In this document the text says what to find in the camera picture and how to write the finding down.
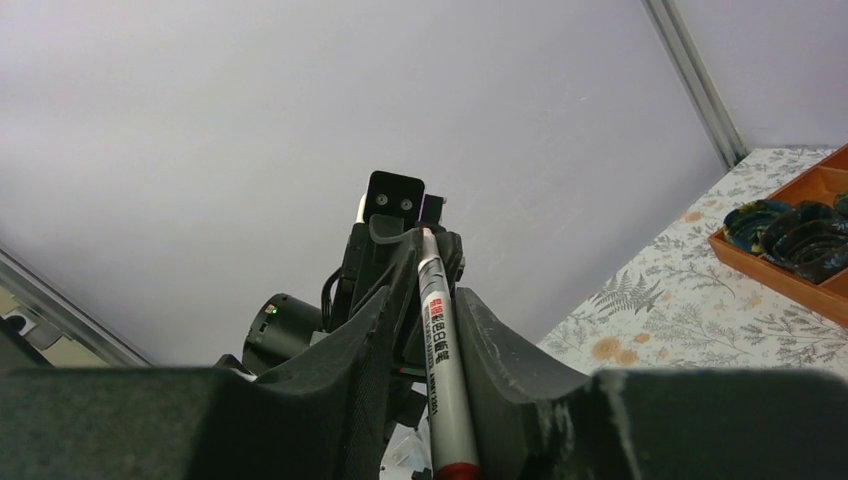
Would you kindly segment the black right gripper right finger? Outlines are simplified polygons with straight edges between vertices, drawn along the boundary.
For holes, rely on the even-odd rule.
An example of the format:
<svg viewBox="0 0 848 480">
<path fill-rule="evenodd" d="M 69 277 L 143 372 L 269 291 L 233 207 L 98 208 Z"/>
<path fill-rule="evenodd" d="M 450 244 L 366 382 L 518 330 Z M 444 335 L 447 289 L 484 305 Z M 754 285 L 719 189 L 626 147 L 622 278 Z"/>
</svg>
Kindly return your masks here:
<svg viewBox="0 0 848 480">
<path fill-rule="evenodd" d="M 454 305 L 487 479 L 843 479 L 847 383 L 803 369 L 582 374 L 471 289 Z"/>
</svg>

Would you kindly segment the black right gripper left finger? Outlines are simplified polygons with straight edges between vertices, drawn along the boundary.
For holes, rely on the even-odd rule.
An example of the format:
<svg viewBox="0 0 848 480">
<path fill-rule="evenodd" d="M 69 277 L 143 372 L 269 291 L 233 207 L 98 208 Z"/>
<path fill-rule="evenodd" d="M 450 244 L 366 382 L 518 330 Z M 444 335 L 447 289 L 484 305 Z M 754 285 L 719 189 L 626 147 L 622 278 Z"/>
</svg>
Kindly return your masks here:
<svg viewBox="0 0 848 480">
<path fill-rule="evenodd" d="M 5 479 L 375 479 L 388 288 L 255 380 L 225 368 L 39 368 L 1 376 Z"/>
</svg>

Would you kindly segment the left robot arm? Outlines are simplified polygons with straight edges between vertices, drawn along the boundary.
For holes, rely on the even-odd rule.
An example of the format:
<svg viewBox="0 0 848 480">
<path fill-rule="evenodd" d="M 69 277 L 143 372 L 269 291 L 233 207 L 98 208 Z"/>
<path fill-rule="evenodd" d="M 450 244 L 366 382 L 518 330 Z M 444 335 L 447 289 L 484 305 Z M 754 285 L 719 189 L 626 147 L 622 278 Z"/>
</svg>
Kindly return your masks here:
<svg viewBox="0 0 848 480">
<path fill-rule="evenodd" d="M 261 307 L 243 345 L 242 359 L 225 355 L 216 364 L 245 377 L 259 376 L 304 352 L 340 328 L 360 309 L 369 289 L 388 283 L 397 245 L 379 245 L 369 227 L 356 223 L 348 237 L 342 266 L 325 282 L 321 306 L 278 293 Z M 393 353 L 388 399 L 389 426 L 415 426 L 425 410 L 425 396 L 412 389 L 423 380 L 424 347 L 420 316 L 406 312 Z"/>
</svg>

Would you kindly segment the red white marker pen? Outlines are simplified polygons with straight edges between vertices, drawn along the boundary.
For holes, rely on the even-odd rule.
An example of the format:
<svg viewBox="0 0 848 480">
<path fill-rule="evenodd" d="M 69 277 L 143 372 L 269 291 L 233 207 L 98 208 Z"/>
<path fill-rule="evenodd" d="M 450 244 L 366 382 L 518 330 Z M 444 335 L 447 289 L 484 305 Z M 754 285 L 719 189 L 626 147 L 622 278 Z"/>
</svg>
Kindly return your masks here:
<svg viewBox="0 0 848 480">
<path fill-rule="evenodd" d="M 418 265 L 431 462 L 436 479 L 481 479 L 455 312 L 435 234 L 422 230 Z"/>
</svg>

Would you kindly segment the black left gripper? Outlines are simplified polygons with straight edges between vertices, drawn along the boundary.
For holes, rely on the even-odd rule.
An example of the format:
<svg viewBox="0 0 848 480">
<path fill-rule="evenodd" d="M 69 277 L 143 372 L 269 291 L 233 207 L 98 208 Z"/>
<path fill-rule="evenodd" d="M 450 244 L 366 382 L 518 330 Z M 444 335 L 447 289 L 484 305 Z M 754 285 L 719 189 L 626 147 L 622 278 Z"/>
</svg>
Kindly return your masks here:
<svg viewBox="0 0 848 480">
<path fill-rule="evenodd" d="M 356 223 L 348 237 L 342 265 L 321 291 L 323 330 L 332 333 L 358 313 L 374 293 L 408 271 L 401 285 L 411 297 L 396 319 L 387 401 L 387 429 L 415 426 L 424 410 L 422 394 L 413 390 L 424 375 L 425 347 L 417 286 L 417 264 L 405 267 L 406 237 L 397 221 Z"/>
</svg>

